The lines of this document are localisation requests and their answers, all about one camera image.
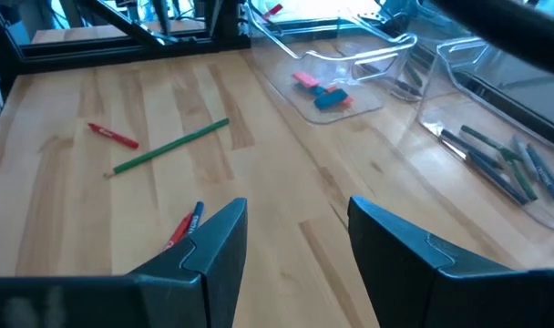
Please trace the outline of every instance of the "transparent plastic container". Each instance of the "transparent plastic container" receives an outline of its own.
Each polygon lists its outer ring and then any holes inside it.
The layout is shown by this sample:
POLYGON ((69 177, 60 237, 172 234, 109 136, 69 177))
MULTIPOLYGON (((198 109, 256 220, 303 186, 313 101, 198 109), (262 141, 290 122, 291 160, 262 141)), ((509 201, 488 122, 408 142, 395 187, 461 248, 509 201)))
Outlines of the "transparent plastic container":
POLYGON ((348 4, 357 12, 373 12, 379 7, 373 0, 330 1, 327 5, 323 0, 251 0, 251 3, 262 13, 281 5, 279 14, 272 17, 273 22, 337 17, 340 10, 347 10, 348 4))
MULTIPOLYGON (((410 89, 421 90, 421 93, 426 88, 436 59, 436 47, 450 40, 471 36, 463 26, 444 15, 429 0, 423 4, 419 0, 385 2, 377 12, 357 14, 366 23, 377 26, 391 36, 403 33, 417 36, 417 44, 409 53, 398 80, 410 89)), ((394 95, 408 102, 421 100, 421 97, 404 93, 394 95)))
MULTIPOLYGON (((520 98, 514 99, 508 92, 510 85, 521 85, 527 87, 524 93, 531 90, 533 95, 541 95, 542 100, 546 97, 543 84, 547 84, 548 90, 554 92, 554 76, 551 74, 519 62, 479 38, 453 40, 437 48, 437 60, 419 105, 418 120, 438 137, 438 142, 446 149, 463 159, 470 169, 477 171, 479 179, 483 179, 481 175, 490 178, 487 170, 492 170, 528 203, 521 204, 518 197, 510 196, 510 192, 504 190, 502 193, 507 197, 502 200, 517 203, 536 221, 554 230, 554 144, 518 121, 523 116, 510 111, 510 106, 522 108, 524 105, 519 104, 520 98), (515 65, 513 71, 516 76, 513 81, 503 83, 505 79, 510 79, 512 72, 509 65, 512 64, 515 65), (497 80, 486 81, 483 78, 486 73, 497 77, 497 80), (474 131, 497 145, 489 146, 489 141, 474 135, 474 131), (513 137, 524 145, 518 147, 513 137), (469 147, 458 139, 476 149, 469 151, 469 147), (535 150, 538 161, 533 159, 534 153, 524 153, 523 149, 528 144, 535 150), (520 159, 506 161, 514 154, 504 155, 506 150, 501 147, 512 151, 520 159), (492 169, 478 166, 481 162, 490 163, 469 155, 476 150, 496 161, 501 169, 493 169, 494 165, 489 165, 492 169), (536 200, 530 201, 530 190, 536 200)), ((528 101, 535 100, 526 95, 524 97, 528 101)), ((502 184, 497 180, 497 177, 491 176, 492 185, 502 189, 502 184)))
POLYGON ((276 24, 263 18, 251 1, 245 8, 255 65, 307 120, 325 124, 380 109, 389 91, 400 89, 396 78, 416 36, 392 38, 349 10, 319 22, 276 24), (314 77, 323 88, 342 89, 353 102, 319 110, 313 103, 316 95, 299 88, 292 77, 299 72, 314 77))

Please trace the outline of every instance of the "red marker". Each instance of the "red marker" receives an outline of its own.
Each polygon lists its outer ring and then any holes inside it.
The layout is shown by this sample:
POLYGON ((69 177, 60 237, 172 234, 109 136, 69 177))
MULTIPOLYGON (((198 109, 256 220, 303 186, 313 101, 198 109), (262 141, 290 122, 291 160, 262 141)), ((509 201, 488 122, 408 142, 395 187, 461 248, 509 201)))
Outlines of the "red marker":
POLYGON ((112 138, 115 141, 124 144, 125 146, 131 148, 131 149, 137 149, 139 147, 139 143, 135 140, 131 140, 130 138, 126 138, 121 136, 118 133, 115 133, 109 129, 103 128, 101 126, 98 126, 95 123, 88 123, 88 126, 94 131, 97 132, 100 135, 103 135, 107 138, 112 138))
POLYGON ((265 13, 265 15, 262 16, 264 20, 269 19, 270 16, 275 15, 279 13, 280 10, 283 9, 283 6, 281 4, 277 4, 275 7, 269 9, 268 12, 265 13))
POLYGON ((174 246, 176 242, 181 241, 184 235, 186 235, 186 232, 188 231, 188 227, 190 226, 190 222, 192 221, 192 213, 188 213, 184 219, 180 222, 178 225, 178 228, 174 231, 174 233, 169 237, 169 241, 164 246, 164 251, 168 248, 174 246))

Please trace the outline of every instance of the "eraser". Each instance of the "eraser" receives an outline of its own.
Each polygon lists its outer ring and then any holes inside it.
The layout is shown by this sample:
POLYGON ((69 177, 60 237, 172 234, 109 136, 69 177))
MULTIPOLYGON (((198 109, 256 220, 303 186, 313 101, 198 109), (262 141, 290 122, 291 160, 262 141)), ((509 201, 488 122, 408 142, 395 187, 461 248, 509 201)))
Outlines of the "eraser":
POLYGON ((303 84, 301 82, 297 82, 295 84, 296 87, 298 87, 300 90, 303 90, 313 96, 320 96, 322 93, 325 92, 325 88, 323 87, 320 87, 320 86, 315 86, 315 87, 304 87, 303 84))
MULTIPOLYGON (((336 90, 337 88, 338 88, 337 86, 331 86, 331 87, 328 87, 327 89, 325 89, 325 92, 328 92, 328 93, 329 93, 329 92, 332 92, 332 91, 336 90)), ((344 106, 350 106, 350 105, 352 104, 353 101, 354 101, 354 100, 353 100, 350 96, 348 96, 346 99, 344 99, 344 101, 342 102, 342 104, 343 104, 344 106)))
POLYGON ((320 110, 343 103, 348 97, 342 89, 324 93, 313 101, 313 104, 320 110))
POLYGON ((294 73, 293 78, 300 81, 304 87, 315 87, 320 84, 320 81, 313 78, 311 75, 305 73, 305 72, 297 72, 294 73))

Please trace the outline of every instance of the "blue eraser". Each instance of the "blue eraser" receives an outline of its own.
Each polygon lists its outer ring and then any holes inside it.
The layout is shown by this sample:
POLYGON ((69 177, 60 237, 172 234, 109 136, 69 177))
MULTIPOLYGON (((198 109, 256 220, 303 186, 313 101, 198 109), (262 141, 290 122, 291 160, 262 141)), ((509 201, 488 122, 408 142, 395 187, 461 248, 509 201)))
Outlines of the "blue eraser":
POLYGON ((320 96, 322 93, 324 93, 325 87, 315 86, 315 87, 305 87, 301 82, 297 82, 295 84, 296 87, 298 87, 300 90, 303 90, 313 96, 320 96))
POLYGON ((313 101, 313 104, 320 110, 338 105, 348 97, 342 89, 336 89, 332 92, 321 94, 313 101))

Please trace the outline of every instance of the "wood grain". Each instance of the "wood grain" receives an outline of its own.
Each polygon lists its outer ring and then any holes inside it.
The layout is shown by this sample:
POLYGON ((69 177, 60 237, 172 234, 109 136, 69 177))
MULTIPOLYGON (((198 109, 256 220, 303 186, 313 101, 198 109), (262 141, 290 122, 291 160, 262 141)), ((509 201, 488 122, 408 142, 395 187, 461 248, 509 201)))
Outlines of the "wood grain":
POLYGON ((376 327, 345 230, 353 194, 494 261, 554 266, 554 231, 499 198, 416 114, 389 97, 381 110, 310 124, 249 51, 20 77, 0 117, 0 275, 125 273, 160 252, 197 200, 206 220, 246 197, 234 326, 376 327), (226 128, 101 177, 226 117, 226 128))

